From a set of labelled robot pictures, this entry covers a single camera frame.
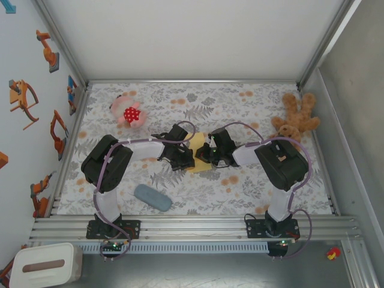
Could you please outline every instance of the gray floor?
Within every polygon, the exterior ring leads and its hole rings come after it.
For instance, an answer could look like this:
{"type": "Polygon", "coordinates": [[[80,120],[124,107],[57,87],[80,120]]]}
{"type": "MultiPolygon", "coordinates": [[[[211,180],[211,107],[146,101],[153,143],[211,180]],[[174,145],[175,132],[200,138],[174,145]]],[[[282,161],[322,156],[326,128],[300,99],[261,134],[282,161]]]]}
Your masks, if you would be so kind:
{"type": "Polygon", "coordinates": [[[128,255],[114,263],[87,255],[81,279],[61,288],[350,287],[343,258],[325,257],[330,248],[313,242],[299,257],[274,262],[265,254],[128,255]]]}

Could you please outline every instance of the floral mat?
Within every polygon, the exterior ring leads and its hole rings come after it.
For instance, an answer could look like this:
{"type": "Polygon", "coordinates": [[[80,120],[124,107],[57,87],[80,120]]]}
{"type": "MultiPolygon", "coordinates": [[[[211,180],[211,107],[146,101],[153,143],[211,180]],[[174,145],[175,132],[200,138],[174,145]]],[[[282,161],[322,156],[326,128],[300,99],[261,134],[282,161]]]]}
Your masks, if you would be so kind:
{"type": "MultiPolygon", "coordinates": [[[[121,140],[147,138],[150,134],[168,132],[181,120],[194,123],[197,130],[208,133],[225,124],[242,121],[268,137],[275,130],[273,116],[284,117],[281,98],[284,93],[299,94],[293,84],[248,83],[121,83],[93,84],[85,115],[77,136],[74,155],[66,175],[58,209],[59,214],[89,215],[95,212],[92,193],[80,167],[86,156],[105,135],[121,140]],[[130,95],[148,112],[148,120],[138,129],[117,124],[109,111],[120,94],[130,95]]],[[[191,132],[187,124],[183,127],[191,132]]],[[[237,145],[258,140],[250,129],[239,125],[227,128],[237,145]]],[[[322,172],[319,169],[310,133],[302,144],[313,161],[313,176],[297,191],[294,208],[305,208],[311,214],[330,214],[322,172]]],[[[200,173],[173,172],[170,164],[156,159],[130,163],[118,186],[118,205],[130,215],[243,215],[263,214],[271,200],[272,184],[261,165],[212,169],[200,173]],[[135,187],[146,184],[169,196],[171,209],[162,213],[133,196],[135,187]]]]}

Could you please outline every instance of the ventilation grille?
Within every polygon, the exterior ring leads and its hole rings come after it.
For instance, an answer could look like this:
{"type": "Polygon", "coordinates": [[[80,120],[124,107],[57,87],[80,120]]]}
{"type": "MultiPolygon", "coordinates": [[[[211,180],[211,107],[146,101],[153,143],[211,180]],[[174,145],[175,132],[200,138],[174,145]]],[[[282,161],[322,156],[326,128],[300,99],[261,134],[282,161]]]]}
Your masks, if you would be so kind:
{"type": "MultiPolygon", "coordinates": [[[[100,243],[74,242],[84,254],[98,254],[100,243]]],[[[228,254],[268,253],[267,242],[134,242],[130,254],[228,254]]],[[[105,254],[120,254],[120,251],[104,251],[105,254]]]]}

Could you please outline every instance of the small red toy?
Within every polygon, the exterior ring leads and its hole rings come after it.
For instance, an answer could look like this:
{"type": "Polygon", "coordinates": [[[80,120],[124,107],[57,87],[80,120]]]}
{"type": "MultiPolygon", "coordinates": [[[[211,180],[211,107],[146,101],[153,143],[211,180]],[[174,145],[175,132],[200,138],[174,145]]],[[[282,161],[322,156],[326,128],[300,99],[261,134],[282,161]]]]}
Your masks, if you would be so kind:
{"type": "Polygon", "coordinates": [[[326,254],[327,258],[331,261],[334,261],[337,257],[340,257],[340,255],[341,255],[341,251],[337,247],[333,247],[326,254]]]}

